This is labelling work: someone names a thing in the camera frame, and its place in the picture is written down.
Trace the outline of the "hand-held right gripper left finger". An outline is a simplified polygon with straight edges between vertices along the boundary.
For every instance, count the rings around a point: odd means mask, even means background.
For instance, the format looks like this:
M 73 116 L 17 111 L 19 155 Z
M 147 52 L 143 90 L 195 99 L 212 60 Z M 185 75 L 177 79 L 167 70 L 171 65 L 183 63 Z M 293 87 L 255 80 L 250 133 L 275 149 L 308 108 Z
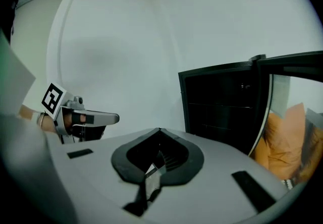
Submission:
M 46 214 L 63 224 L 161 224 L 157 201 L 142 216 L 124 209 L 135 202 L 139 185 L 123 181 L 111 163 L 119 146 L 151 130 L 65 145 L 47 133 L 48 164 L 54 176 L 45 182 L 49 189 Z

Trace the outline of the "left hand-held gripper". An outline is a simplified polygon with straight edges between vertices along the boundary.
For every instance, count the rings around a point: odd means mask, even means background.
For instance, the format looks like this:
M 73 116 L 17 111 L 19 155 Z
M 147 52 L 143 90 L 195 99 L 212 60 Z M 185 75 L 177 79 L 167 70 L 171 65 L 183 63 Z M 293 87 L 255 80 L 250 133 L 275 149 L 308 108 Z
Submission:
M 50 83 L 42 99 L 44 113 L 51 117 L 53 127 L 63 144 L 99 140 L 108 125 L 119 122 L 115 113 L 85 110 L 83 99 L 74 96 L 58 84 Z M 86 122 L 65 126 L 65 116 L 78 113 L 86 115 Z

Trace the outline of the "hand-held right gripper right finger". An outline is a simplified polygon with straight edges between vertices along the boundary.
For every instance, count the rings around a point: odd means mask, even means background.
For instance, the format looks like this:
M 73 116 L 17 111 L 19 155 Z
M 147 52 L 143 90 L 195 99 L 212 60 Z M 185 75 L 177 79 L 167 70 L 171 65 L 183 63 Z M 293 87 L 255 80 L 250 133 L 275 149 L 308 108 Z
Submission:
M 234 224 L 253 217 L 256 209 L 232 174 L 248 172 L 275 200 L 288 189 L 267 169 L 238 149 L 181 131 L 171 133 L 197 145 L 204 155 L 199 173 L 186 185 L 162 187 L 144 213 L 145 221 L 160 224 Z

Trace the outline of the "person's left forearm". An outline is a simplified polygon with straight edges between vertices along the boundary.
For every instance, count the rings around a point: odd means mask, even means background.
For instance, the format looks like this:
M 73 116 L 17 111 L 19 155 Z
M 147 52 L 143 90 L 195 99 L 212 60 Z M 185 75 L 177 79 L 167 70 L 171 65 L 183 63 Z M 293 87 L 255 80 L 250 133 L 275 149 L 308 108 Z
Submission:
M 33 117 L 33 114 L 35 112 L 39 112 L 39 111 L 34 111 L 34 110 L 30 109 L 29 107 L 27 107 L 25 105 L 21 105 L 20 110 L 19 110 L 19 116 L 21 118 L 30 120 L 31 122 L 37 124 L 36 121 L 35 121 L 35 117 Z M 52 120 L 52 118 L 50 116 L 46 116 L 44 118 L 42 127 L 40 127 L 40 128 L 45 132 L 56 133 L 56 129 L 54 127 L 53 120 Z

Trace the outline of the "person's left hand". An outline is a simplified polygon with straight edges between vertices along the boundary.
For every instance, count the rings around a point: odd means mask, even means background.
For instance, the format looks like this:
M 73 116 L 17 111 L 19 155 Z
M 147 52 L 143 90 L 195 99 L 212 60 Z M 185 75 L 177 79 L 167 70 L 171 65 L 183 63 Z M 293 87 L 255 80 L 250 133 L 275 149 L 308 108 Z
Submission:
M 66 129 L 70 129 L 75 124 L 82 124 L 86 122 L 86 115 L 78 113 L 68 113 L 63 116 L 64 126 Z

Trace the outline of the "white wristband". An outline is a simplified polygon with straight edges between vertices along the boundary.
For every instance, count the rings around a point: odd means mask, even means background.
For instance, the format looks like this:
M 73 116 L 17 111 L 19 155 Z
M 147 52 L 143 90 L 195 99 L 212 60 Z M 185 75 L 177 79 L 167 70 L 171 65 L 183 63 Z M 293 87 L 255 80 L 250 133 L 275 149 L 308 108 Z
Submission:
M 44 120 L 44 118 L 45 118 L 46 116 L 48 116 L 48 114 L 47 114 L 47 113 L 43 113 L 43 112 L 35 112 L 35 113 L 33 114 L 33 117 L 35 117 L 35 121 L 36 121 L 36 123 L 37 123 L 40 127 L 42 127 L 43 120 Z

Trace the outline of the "black glass-door cabinet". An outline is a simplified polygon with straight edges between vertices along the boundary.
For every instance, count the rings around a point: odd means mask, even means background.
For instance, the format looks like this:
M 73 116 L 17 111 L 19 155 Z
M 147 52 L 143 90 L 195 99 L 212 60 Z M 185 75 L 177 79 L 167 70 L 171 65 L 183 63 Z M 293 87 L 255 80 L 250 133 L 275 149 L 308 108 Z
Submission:
M 269 114 L 286 114 L 293 77 L 323 84 L 323 51 L 180 72 L 186 132 L 251 154 Z

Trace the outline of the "orange sofa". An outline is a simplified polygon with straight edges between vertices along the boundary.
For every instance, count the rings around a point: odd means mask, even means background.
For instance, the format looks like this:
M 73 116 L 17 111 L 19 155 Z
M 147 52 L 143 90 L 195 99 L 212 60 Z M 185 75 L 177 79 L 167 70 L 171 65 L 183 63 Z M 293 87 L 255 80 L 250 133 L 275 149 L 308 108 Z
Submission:
M 281 181 L 308 181 L 323 158 L 323 113 L 302 103 L 288 108 L 284 118 L 270 113 L 251 158 Z

